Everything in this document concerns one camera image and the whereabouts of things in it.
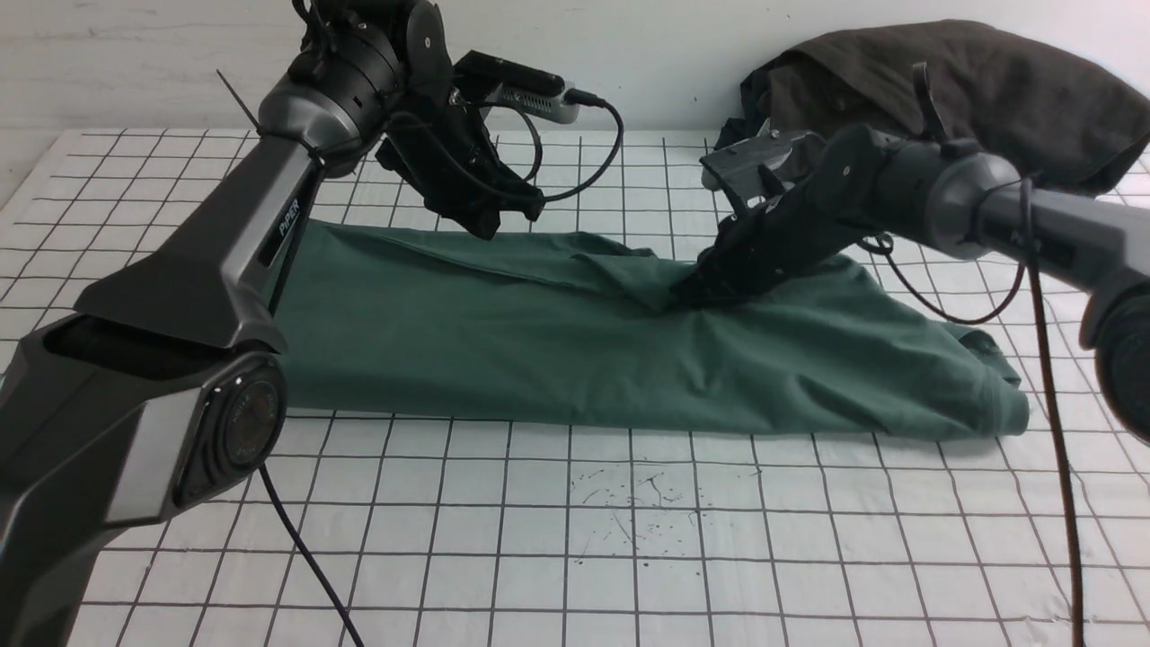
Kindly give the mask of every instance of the black cable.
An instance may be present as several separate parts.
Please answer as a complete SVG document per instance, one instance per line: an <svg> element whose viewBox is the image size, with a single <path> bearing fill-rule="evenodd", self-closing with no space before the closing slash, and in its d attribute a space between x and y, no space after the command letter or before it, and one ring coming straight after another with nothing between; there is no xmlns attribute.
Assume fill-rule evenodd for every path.
<svg viewBox="0 0 1150 647"><path fill-rule="evenodd" d="M880 255L885 255L887 263L890 264L890 268L895 270L895 276L898 276L898 279L902 280L903 285L907 290L910 290L911 294L914 298L919 299L919 302L921 302L927 307L927 309L934 311L938 316L942 316L946 321L950 321L951 323L959 323L959 325L963 326L981 326L987 321L990 321L994 317L1002 314L1003 311L1005 311L1006 308L1010 307L1010 303L1014 300L1014 296L1018 295L1019 290L1021 290L1022 277L1026 276L1026 264L1021 262L1018 263L1018 271L1014 272L1014 284L1010 286L1010 292L1006 294L1006 298L1004 298L1000 303L998 303L994 309L990 310L989 314L984 316L980 316L977 318L960 318L958 316L948 314L946 310L930 302L918 290L915 290L914 286L911 285L910 279L903 274L903 270L898 268L898 263L895 262L895 259L890 254L880 254Z"/></svg>
<svg viewBox="0 0 1150 647"><path fill-rule="evenodd" d="M268 299L268 311L275 315L276 309L279 308L279 301L283 298L284 286L288 284L288 275L291 271L292 263L296 262L296 254L299 251L300 242L304 240L304 232L307 230L307 221L310 218L312 205L315 203L315 198L320 192L320 186L323 184L323 178L325 175L325 169L321 165L316 171L315 177L312 179L313 184L307 195L300 197L298 199L306 200L301 201L302 209L299 215L299 219L296 222L296 226L291 232L291 240L288 242L288 249L284 252L284 261L279 265L279 275L276 276L275 285L271 287L271 296ZM344 621L344 627L347 630L347 634L351 637L352 642L355 647L363 647L363 639L360 638L359 631L355 629L355 623L352 622L352 616L347 611L347 607L344 606L343 601L339 600L339 595L336 593L335 587L331 586L331 581L328 580L328 576L324 575L323 569L315 561L312 555L312 550L304 544L304 538L300 537L296 526L292 525L291 518L288 517L288 511L284 509L283 501L279 500L279 494L276 493L276 488L271 485L271 475L268 473L267 464L260 465L260 478L263 480L263 487L268 491L268 499L271 500L271 507L275 508L276 515L278 515L279 521L283 523L284 530L291 537L292 544L296 545L296 549L299 554L304 556L304 561L310 567L312 572L315 573L315 579L320 581L320 586L328 594L331 600L331 606L335 607L336 613Z"/></svg>
<svg viewBox="0 0 1150 647"><path fill-rule="evenodd" d="M603 108L603 109L605 109L605 110L607 110L607 111L611 113L611 116L614 117L615 125L618 128L618 131L615 133L615 144L612 146L611 154L607 155L607 159L603 162L603 165L600 165L595 172L592 172L591 177L589 177L585 182L583 182L582 184L578 184L574 188L564 191L562 193L557 193L554 195L543 195L542 198L532 198L532 197L527 197L527 195L518 195L515 193L508 193L507 191L500 191L499 188L496 188L494 186L491 186L486 182L484 182L484 180L480 179L478 177L475 177L474 175L471 175L471 171L467 170L463 167L463 164L459 163L459 161L457 161L455 157L453 157L451 155L451 152L443 145L443 141L440 141L439 138L436 137L434 132L430 132L431 126L429 126L428 124L423 123L423 121L420 120L419 116L416 116L416 115L414 115L412 113L405 111L405 110L397 110L397 111L392 113L391 116L392 116L392 118L401 117L404 121L412 122L413 128L424 128L424 129L428 129L429 130L428 134L430 136L431 144L436 148L438 148L439 152L444 156L447 157L447 163L452 168L454 168L455 170L458 170L465 178L467 178L468 182L470 182L473 185L477 186L480 190L485 191L488 193L491 193L492 195L496 195L497 198L503 198L503 199L505 199L507 201L512 201L512 202L529 202L529 203L557 202L559 200L566 200L567 198L570 198L573 195L577 195L577 194L582 193L583 191L588 190L589 187L591 187L592 184L595 184L596 182L599 180L600 177L603 177L603 174L607 172L607 169L611 168L611 163L613 161L615 161L615 156L619 155L619 151L623 147L623 117L622 117L622 115L619 114L619 110L616 110L615 107L612 106L611 103L608 103L606 100L599 99L595 94L591 94L589 92L578 92L576 94L576 92L578 92L578 91L570 90L570 91L567 92L567 97L569 99L572 99L573 102L578 102L578 103L584 105L584 106L591 106L591 107Z"/></svg>
<svg viewBox="0 0 1150 647"><path fill-rule="evenodd" d="M527 129L531 132L531 144L535 146L535 161L531 162L531 171L524 175L523 179L527 182L534 179L535 176L538 175L539 168L543 165L543 138L539 137L539 130L535 128L535 123L531 121L531 117L523 111L523 108L504 101L475 101L468 103L468 106L471 106L473 108L507 108L515 110L515 113L519 114L519 116L523 120L523 123L527 124Z"/></svg>
<svg viewBox="0 0 1150 647"><path fill-rule="evenodd" d="M1038 274L1038 251L1035 236L1034 209L1030 206L1030 192L1034 183L1026 178L1021 185L1022 231L1026 239L1026 268L1030 275L1030 295L1034 299L1034 326L1038 336L1038 363L1042 367L1042 387L1046 396L1046 411L1050 417L1050 436L1055 441L1055 460L1058 464L1058 484L1063 496L1063 511L1066 521L1066 546L1070 550L1071 564L1071 625L1072 645L1084 645L1084 604L1082 595L1082 552L1079 546L1078 515L1074 511L1074 486L1071 482L1071 464L1066 456L1066 439L1063 436L1063 421L1058 414L1058 392L1055 388L1055 372L1050 361L1050 338L1046 332L1046 311L1043 306L1042 280Z"/></svg>
<svg viewBox="0 0 1150 647"><path fill-rule="evenodd" d="M260 478L263 480L263 488L268 491L268 499L271 500L271 507L275 508L276 515L279 516L279 521L284 524L284 530L286 530L288 534L291 536L292 542L296 545L296 548L299 549L299 554L304 556L307 565L312 567L312 572L315 573L316 579L320 580L320 586L322 586L323 591L327 592L328 598L331 599L331 604L336 608L336 613L339 614L340 618L343 618L344 627L347 629L347 636L351 637L355 647L363 647L363 639L360 638L359 631L355 630L355 624L352 622L352 616L347 611L347 607L344 607L344 603L339 601L339 595L331 586L331 583L328 581L327 576L323 575L323 569L321 569L320 564L316 563L312 552L308 550L307 546L304 544L304 538L299 536L299 532L296 531L296 526L292 525L291 519L288 517L288 510L284 509L284 504L279 501L279 495L276 493L276 488L271 485L271 476L268 473L267 464L260 465Z"/></svg>

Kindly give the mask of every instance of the black grid line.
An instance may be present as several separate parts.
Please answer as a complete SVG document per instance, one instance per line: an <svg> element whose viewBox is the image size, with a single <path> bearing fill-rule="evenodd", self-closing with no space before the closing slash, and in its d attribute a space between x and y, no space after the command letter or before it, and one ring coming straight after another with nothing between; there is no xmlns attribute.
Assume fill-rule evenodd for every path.
<svg viewBox="0 0 1150 647"><path fill-rule="evenodd" d="M378 508L379 501L379 482L383 478L383 460L388 456L388 445L391 442L391 432L396 428L396 417L392 416L388 419L388 438L383 439L383 449L379 450L379 465L375 471L375 488L371 490L371 507L367 509L367 521L363 523L363 539L360 540L360 549L355 554L355 570L352 571L352 590L347 595L347 608L355 608L355 590L359 587L359 572L360 567L363 564L363 556L367 555L367 538L371 533L371 518L374 517L375 509ZM322 552L313 550L315 555L320 555ZM344 644L344 638L347 636L347 627L339 627L339 641L336 642L337 646Z"/></svg>
<svg viewBox="0 0 1150 647"><path fill-rule="evenodd" d="M883 472L885 473L887 477L887 488L890 493L891 509L895 511L894 515L895 523L898 524L898 536L903 540L903 550L906 550L906 562L911 567L911 577L914 578L914 591L919 596L919 606L922 607L922 613L926 614L927 601L926 596L922 595L922 583L919 579L918 564L914 563L914 556L911 554L911 542L906 539L906 527L903 525L902 515L898 514L898 498L895 495L895 482L894 479L890 478L890 472L885 471L885 462L882 459L882 446L879 445L879 438L872 434L871 440L874 442L875 454L879 455L879 465L883 468ZM843 559L841 553L838 555L838 559L839 560ZM931 625L929 621L927 622L927 632L930 634L930 644L934 645L934 647L938 647L938 638L935 636L934 625Z"/></svg>
<svg viewBox="0 0 1150 647"><path fill-rule="evenodd" d="M381 508L385 508L385 507L390 507L390 506L391 504L389 503L389 504L384 504L384 506L379 506L379 507ZM484 506L477 506L477 507L480 507L480 508L493 508L494 506L493 504L484 504ZM693 513L692 510L682 510L682 511ZM739 513L758 514L759 510L739 510ZM818 516L826 517L827 513L821 513ZM954 515L946 515L945 517L946 518L954 518ZM1053 515L1049 515L1048 516L1048 518L1053 518L1053 517L1055 517ZM1023 519L1023 518L1026 518L1026 516L1025 515L1014 515L1011 518ZM220 548L160 548L160 549L156 549L154 552L159 553L159 554L171 553L171 554L185 555L185 554L194 554L194 553L213 554L213 553L220 553L220 550L221 550ZM107 548L107 549L105 549L105 552L106 553L152 553L153 549L151 549L151 548ZM227 553L228 554L233 554L233 555L289 555L289 554L291 554L291 550L269 550L269 549L255 549L255 548L228 548ZM429 556L429 555L435 555L435 556L438 556L438 557L489 557L489 559L492 559L492 560L494 560L497 557L508 557L508 559L516 559L516 557L518 559L549 557L549 559L554 559L554 560L566 559L566 560L575 560L575 561L578 561L578 560L615 560L615 561L627 561L627 560L631 559L629 555L612 555L612 554L606 554L606 553L605 554L596 554L596 553L578 553L578 554L575 554L575 553L568 553L568 554L560 554L560 553L482 553L482 552L459 553L459 552L452 552L452 550L436 550L436 552L430 552L430 550L428 550L428 552L412 552L412 550L392 550L392 552L382 552L382 550L362 550L362 552L360 552L360 550L313 550L312 553L314 555L327 555L327 556L358 556L358 555L363 555L363 556L379 556L379 557L425 557L425 556ZM682 556L677 556L677 555L661 555L659 557L644 557L643 561L645 561L645 562L695 562L695 563L698 563L699 562L699 557L682 557ZM795 560L795 559L782 559L782 557L777 557L777 559L772 559L772 557L707 557L706 562L708 562L708 563L710 562L734 562L734 563L746 563L746 564L836 564L836 565L837 564L843 564L843 565L848 565L848 567L910 567L910 565L915 565L915 567L972 567L972 565L975 565L975 564L973 564L971 562L943 562L943 561L937 561L937 560L914 560L914 561L910 561L910 560L894 560L894 561L889 561L889 560L887 560L887 561L884 561L884 560L837 560L837 559L835 559L835 560L818 560L818 559ZM1045 565L1045 564L1020 564L1018 562L986 562L986 561L982 564L984 567L987 567L987 568L1003 568L1003 569L1023 568L1023 569L1049 570L1049 565ZM1130 572L1148 572L1148 571L1150 571L1150 567L1133 567L1133 565L1124 565L1124 564L1089 564L1089 565L1087 565L1087 568L1088 569L1099 570L1099 571L1107 571L1107 570L1110 570L1110 571L1113 571L1113 570L1126 570L1126 571L1130 571Z"/></svg>
<svg viewBox="0 0 1150 647"><path fill-rule="evenodd" d="M498 601L496 596L499 594L499 559L503 555L503 530L504 519L507 517L507 479L511 476L511 439L514 437L512 431L512 424L507 423L507 445L504 448L504 484L503 493L499 495L499 534L496 538L496 569L494 576L491 578L491 617L488 619L488 647L491 647L494 634L496 634L496 608L498 607ZM564 580L564 588L567 587L566 578Z"/></svg>
<svg viewBox="0 0 1150 647"><path fill-rule="evenodd" d="M123 602L85 602L87 607L126 607ZM324 606L309 606L309 604L284 604L281 607L271 607L269 604L204 604L201 602L140 602L137 604L140 608L147 607L170 607L170 608L192 608L199 609L201 607L207 607L209 609L293 609L293 610L314 610L314 611L329 611L331 607ZM470 614L490 614L492 611L489 607L356 607L356 611L411 611L416 613L420 610L430 613L470 613ZM493 609L499 614L539 614L539 615L558 615L557 609L536 609L536 608L513 608L508 607L506 609ZM568 611L569 615L603 615L603 616L634 616L635 613L629 609L572 609ZM688 617L706 617L707 611L643 611L641 616L688 616ZM711 616L745 616L745 617L761 617L761 618L777 618L782 617L781 613L777 611L713 611ZM850 619L850 616L834 616L834 615L818 615L818 614L787 614L788 618L793 619L812 619L812 621L844 621ZM1035 622L1040 624L1060 624L1065 621L1060 618L1034 618L1032 616L1009 616L1005 618L967 618L961 616L869 616L862 615L857 616L859 621L918 621L918 622L963 622L973 624L987 624L987 625L999 625L1005 623L1018 623L1018 622ZM1099 625L1118 625L1118 626L1144 626L1145 623L1142 621L1098 621L1096 624Z"/></svg>
<svg viewBox="0 0 1150 647"><path fill-rule="evenodd" d="M672 214L672 210L670 210L670 205L672 205L672 202L670 202L670 195L672 195L672 192L670 192L670 177L669 177L670 171L667 170L667 164L670 163L670 160L667 156L667 138L666 137L662 138L662 163L664 163L662 172L664 172L665 176L667 176L667 230L670 231L670 257L673 257L675 260L681 260L678 257L678 252L675 249L675 218L672 217L672 215L670 215ZM627 199L627 188L626 187L623 188L623 199L624 200ZM627 218L627 208L626 208L626 206L627 205L624 202L623 203L623 207L624 207L623 208L623 219ZM711 600L711 596L707 595L707 601L710 601L710 600ZM714 641L715 641L715 627L714 627L714 623L708 623L708 625L711 627L711 644L714 645Z"/></svg>
<svg viewBox="0 0 1150 647"><path fill-rule="evenodd" d="M252 479L248 477L244 482L244 492L236 506L236 516L232 517L231 524L228 527L228 537L223 541L223 549L220 550L220 561L216 562L215 572L212 573L212 584L208 586L208 592L204 596L205 602L212 600L212 595L215 593L216 584L220 581L220 571L223 570L224 559L228 556L228 545L231 544L231 537L236 533L236 526L239 525L239 515L244 511L244 502L247 500L247 492L252 488ZM195 629L192 630L192 638L190 642L195 645L195 637L200 634L200 627L204 626L204 616L207 615L207 607L200 611L200 617L195 621Z"/></svg>
<svg viewBox="0 0 1150 647"><path fill-rule="evenodd" d="M693 462L693 459L695 459L695 433L693 432L689 433L687 436L687 439L688 439L688 441L691 445L691 459L692 459L692 462ZM632 448L631 449L631 461L634 461L635 460L634 444L631 444L631 448ZM702 510L703 507L699 503L699 467L698 467L697 463L695 464L695 468L691 471L692 471L691 478L695 480L695 510L692 510L692 513L695 515L695 525L697 526L698 534L699 534L699 561L703 562L703 570L702 570L702 573L703 573L703 592L704 592L704 600L706 601L706 608L707 608L707 632L710 632L710 634L711 634L711 647L715 647L715 623L714 623L714 619L711 616L711 611L712 611L712 609L711 609L711 573L707 572L708 571L708 569L707 569L707 546L706 546L706 541L704 541L704 538L703 538L703 510ZM635 482L635 479L632 477L631 478L631 483L634 483L634 482ZM760 483L759 494L761 496L761 493L762 493L761 482L759 482L759 483Z"/></svg>
<svg viewBox="0 0 1150 647"><path fill-rule="evenodd" d="M443 444L443 465L439 468L439 493L436 495L435 502L435 516L431 518L431 539L428 540L428 553L431 553L435 548L435 534L439 526L439 510L443 509L443 486L447 479L447 455L451 448L451 432L455 426L455 422L451 421L447 423L447 440ZM412 639L412 645L419 646L420 644L420 629L423 626L423 611L428 599L428 579L431 577L431 557L428 557L427 563L423 564L423 590L420 592L420 608L419 615L415 617L415 638Z"/></svg>
<svg viewBox="0 0 1150 647"><path fill-rule="evenodd" d="M560 637L560 647L567 647L567 614L568 611L568 592L570 590L570 552L572 552L572 486L575 485L572 482L572 446L575 445L575 429L570 425L567 426L567 495L566 495L566 510L564 513L564 617L562 617L562 636Z"/></svg>
<svg viewBox="0 0 1150 647"><path fill-rule="evenodd" d="M314 421L315 418L294 417L294 418L290 418L290 419L292 419L292 421L308 421L308 419ZM348 417L340 417L339 419L340 421L388 421L389 418L354 418L354 417L350 417L348 418ZM437 418L398 418L398 419L400 419L400 421L429 421L429 422L430 421L437 421ZM467 423L504 423L505 421L463 421L463 419L457 419L455 422L457 423L463 423L463 422L467 422ZM1106 436L1113 436L1113 434L1117 433L1117 432L1106 431L1106 430L1067 430L1067 432L1070 432L1072 434L1106 434ZM772 438L793 438L793 437L770 437L770 436L762 436L762 437L758 437L758 438L772 439ZM969 440L983 440L983 441L990 442L990 441L994 441L996 439L988 437L988 438L983 438L983 439L969 439ZM935 444L933 441L923 441L922 442L922 448L923 449L927 449L927 448L934 449L934 446L936 446L936 445L937 444ZM313 455L313 454L298 454L298 453L292 453L292 454L276 454L275 456L277 456L279 459L314 459L315 457L315 455ZM328 454L324 457L325 459L362 459L363 455L362 454ZM394 455L389 455L388 459L427 460L428 457L427 456L409 455L409 454L394 454ZM452 456L451 460L452 461L491 461L491 459L486 459L486 457L483 457L483 456ZM512 459L512 461L521 461L521 460L520 459ZM551 457L543 457L543 456L540 456L540 457L537 457L537 459L530 459L530 461L537 461L537 462L542 462L542 463L564 463L564 462L566 462L566 459L551 459ZM581 463L612 463L612 461L581 461ZM733 462L729 462L729 461L704 461L704 460L700 460L700 461L636 461L635 464L636 465L656 465L656 467L658 467L658 465L691 465L691 464L698 464L698 465L728 465L728 467L733 467L733 468L742 468L742 467L747 465L746 463L733 463ZM758 467L759 468L793 468L795 464L793 463L758 463ZM826 465L826 467L827 468L831 468L831 469L834 469L834 468L850 468L851 470L865 470L865 471L872 471L872 472L937 472L937 470L929 470L929 469L925 469L925 468L906 468L906 467L900 467L900 465L891 465L891 467L888 467L888 468L882 468L882 467L879 467L879 465ZM989 473L1014 472L1014 473L1020 473L1020 475L1055 475L1055 473L1058 473L1058 470L1055 469L1055 468L1038 469L1038 468L980 468L980 467L969 467L969 468L958 468L958 469L956 469L956 471L959 471L959 472L989 472ZM1121 476L1138 475L1141 477L1144 477L1144 475L1142 475L1141 472L1138 472L1133 467L1130 469L1128 469L1128 470L1075 470L1075 473L1088 475L1088 476L1089 475L1121 475Z"/></svg>
<svg viewBox="0 0 1150 647"><path fill-rule="evenodd" d="M995 610L995 616L997 616L999 621L1003 621L1002 611L998 610L998 600L995 596L994 587L990 586L990 577L987 576L987 565L982 562L982 554L979 550L977 542L974 541L974 533L971 531L971 522L966 517L966 508L965 506L963 506L963 498L958 493L958 479L954 478L954 472L950 469L950 465L946 463L946 453L942 450L941 446L938 447L938 456L942 459L942 463L946 470L946 475L950 477L950 484L954 491L954 502L958 504L958 516L963 519L963 527L966 530L966 539L967 541L971 542L971 550L974 552L974 560L977 563L979 572L982 573L982 581L987 587L987 598L990 600L990 606ZM1000 622L999 625L1002 626L1003 638L1005 638L1006 642L1009 644L1010 633L1006 631L1006 623Z"/></svg>
<svg viewBox="0 0 1150 647"><path fill-rule="evenodd" d="M814 461L819 465L819 475L822 477L822 494L827 499L827 510L833 510L834 506L830 503L830 484L827 483L827 469L822 465L822 456L819 453L819 441L811 437L811 446L814 448ZM843 576L843 586L846 587L846 603L851 609L851 619L854 623L854 636L859 639L859 645L862 644L862 630L859 629L858 614L854 613L854 596L851 595L851 578L846 577L846 564L843 563L843 545L838 541L838 524L835 523L835 516L830 515L830 532L835 537L835 552L838 553L838 564L839 571ZM779 601L780 609L785 611L782 606L783 601Z"/></svg>
<svg viewBox="0 0 1150 647"><path fill-rule="evenodd" d="M753 438L751 439L751 457L754 459L756 463L759 462L759 448L756 445ZM759 471L758 479L756 479L756 480L758 482L757 485L759 487L759 504L762 507L762 530L764 530L764 532L766 533L766 537L767 537L767 555L768 555L767 562L770 564L770 577L772 577L772 580L773 580L773 584L774 584L774 587L775 587L775 604L779 607L779 611L780 611L780 614L779 614L779 624L780 624L780 627L782 629L782 632L783 632L783 647L790 647L790 636L787 633L787 616L784 616L782 614L782 610L783 610L783 592L782 592L782 587L779 586L779 569L776 568L777 567L777 560L775 559L774 541L770 539L770 522L767 519L767 495L762 491L762 471L761 470ZM702 519L702 515L700 515L699 527L702 529L702 526L703 526L703 519Z"/></svg>
<svg viewBox="0 0 1150 647"><path fill-rule="evenodd" d="M627 229L627 215L623 215L623 230ZM635 594L635 647L643 646L643 623L639 622L639 533L638 523L635 519L635 432L627 430L627 492L629 493L627 498L627 503L631 511L631 590Z"/></svg>
<svg viewBox="0 0 1150 647"><path fill-rule="evenodd" d="M363 456L358 456L356 459L363 459ZM752 465L743 465L743 468L751 468L751 467ZM347 507L347 508L367 508L367 507L370 506L370 503L368 503L368 502L359 502L359 501L284 500L283 502L284 502L285 506L301 506L304 503L319 503L319 504L322 504L322 506L343 506L343 507ZM386 503L386 506L388 507L392 507L392 508L407 508L407 507L416 507L416 508L419 508L419 507L429 507L431 504L429 504L429 503L421 503L421 502L389 502L389 503ZM492 508L492 507L494 507L494 504L493 503L445 503L445 504L439 506L439 507L440 508ZM545 504L545 503L539 503L539 504L508 503L507 508L515 508L515 509L521 509L521 510L564 510L566 507L561 506L561 504L558 504L558 503L557 504ZM627 506L580 506L580 504L572 504L570 509L572 510L606 510L606 511L615 510L615 511L619 511L619 510L629 510L629 507L627 507ZM647 506L647 507L642 507L642 508L637 507L636 509L637 510L660 510L661 508L657 508L654 506ZM667 508L667 510L687 510L687 509L684 509L684 508ZM762 511L762 513L787 514L787 515L822 515L822 516L827 515L826 510L795 510L795 509L791 509L791 508L766 508L764 510L760 510L758 508L749 509L749 508L706 507L706 508L703 508L703 511L704 513L760 513L760 511ZM836 510L836 511L834 511L834 514L835 515L848 515L848 516L849 515L872 516L872 517L895 517L896 516L895 513L880 513L880 511L860 513L860 511L857 511L857 510ZM906 518L911 518L911 517L921 517L921 518L933 518L933 517L937 517L937 518L956 518L957 517L957 515L954 513L907 513L907 511L898 513L897 516L906 517ZM987 518L1015 518L1015 517L1025 517L1026 515L1017 514L1017 513L979 513L976 515L972 514L972 515L968 515L968 516L969 517L987 517ZM1061 513L1049 513L1049 514L1035 513L1032 516L1034 518L1036 518L1036 519L1041 519L1041 518L1057 518L1057 519L1060 519L1063 517ZM1147 517L1143 516L1143 515L1096 515L1096 514L1091 514L1091 513L1087 513L1087 514L1080 515L1080 517L1083 518L1083 519L1106 519L1106 521L1110 521L1110 519L1116 519L1116 521L1142 521L1142 519L1147 519ZM112 548L109 550L124 550L124 549Z"/></svg>

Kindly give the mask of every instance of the green cloth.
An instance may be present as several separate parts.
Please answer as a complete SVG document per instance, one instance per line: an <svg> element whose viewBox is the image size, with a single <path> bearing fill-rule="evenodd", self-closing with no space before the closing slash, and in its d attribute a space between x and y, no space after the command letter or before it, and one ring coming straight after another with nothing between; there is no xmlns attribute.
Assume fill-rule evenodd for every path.
<svg viewBox="0 0 1150 647"><path fill-rule="evenodd" d="M1026 429L988 336L927 319L846 256L727 309L670 307L689 270L589 233L312 222L276 316L290 402L756 434Z"/></svg>

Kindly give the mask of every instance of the white grid surface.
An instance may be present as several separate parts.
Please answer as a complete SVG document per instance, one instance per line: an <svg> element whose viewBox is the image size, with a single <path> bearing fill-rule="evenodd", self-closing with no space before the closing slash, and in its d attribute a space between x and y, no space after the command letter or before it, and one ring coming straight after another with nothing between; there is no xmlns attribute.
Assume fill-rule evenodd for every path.
<svg viewBox="0 0 1150 647"><path fill-rule="evenodd" d="M610 133L546 133L557 192ZM501 133L521 174L531 149ZM0 222L0 367L95 278L154 251L254 145L245 131L66 133ZM532 231L586 230L692 260L726 214L706 134L636 132L599 184ZM1150 208L1150 157L1103 199ZM313 216L459 230L373 157ZM518 215L504 231L529 230ZM865 252L897 299L917 307ZM957 315L1013 263L896 259ZM1048 280L1076 470L1091 645L1150 644L1150 448L1118 431L1076 346L1086 296ZM986 330L1041 386L1028 294ZM1020 438L746 437L293 410L271 475L371 647L1068 645L1066 540L1038 398ZM100 556L75 647L350 646L258 479Z"/></svg>

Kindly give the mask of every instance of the black robot arm segment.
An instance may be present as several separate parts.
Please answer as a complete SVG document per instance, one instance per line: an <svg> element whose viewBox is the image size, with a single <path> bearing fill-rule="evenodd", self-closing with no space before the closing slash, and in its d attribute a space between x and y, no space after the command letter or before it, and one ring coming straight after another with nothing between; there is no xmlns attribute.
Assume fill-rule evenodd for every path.
<svg viewBox="0 0 1150 647"><path fill-rule="evenodd" d="M958 259L997 251L1023 261L1019 183L1010 162L972 140L900 140L850 126L793 188L780 195L764 183L770 201L754 208L737 194L736 215L674 291L688 307L736 305L883 232ZM1038 269L1090 293L1080 344L1097 351L1111 408L1150 439L1150 211L1043 190L1030 206Z"/></svg>
<svg viewBox="0 0 1150 647"><path fill-rule="evenodd" d="M108 541L263 464L286 415L286 342L267 293L282 287L325 177L353 171L386 132L428 205L490 237L503 205L421 152L419 132L431 131L476 176L537 193L498 161L483 114L452 100L435 6L317 8L260 106L255 147L156 252L17 347L0 387L0 645L67 645ZM400 111L421 128L393 121Z"/></svg>

